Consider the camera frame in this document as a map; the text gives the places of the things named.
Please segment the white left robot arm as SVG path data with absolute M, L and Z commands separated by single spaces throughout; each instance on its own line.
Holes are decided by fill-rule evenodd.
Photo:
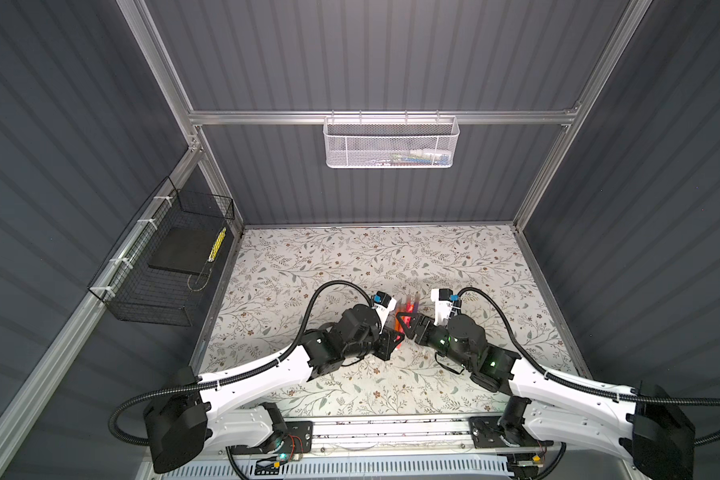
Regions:
M 403 336 L 386 324 L 395 299 L 378 294 L 336 322 L 308 329 L 287 359 L 274 353 L 241 367 L 195 376 L 184 368 L 170 378 L 174 393 L 151 400 L 144 421 L 153 470 L 176 470 L 212 447 L 276 450 L 287 437 L 281 411 L 264 396 L 313 381 L 350 360 L 372 355 L 383 361 Z

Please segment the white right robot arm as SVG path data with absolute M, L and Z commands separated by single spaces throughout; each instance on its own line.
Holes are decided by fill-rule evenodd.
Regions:
M 471 382 L 509 396 L 499 420 L 509 444 L 578 445 L 628 461 L 650 479 L 692 478 L 695 427 L 661 388 L 647 388 L 645 402 L 630 402 L 630 387 L 540 372 L 523 355 L 489 343 L 467 315 L 444 324 L 409 312 L 396 319 L 407 338 L 459 364 Z

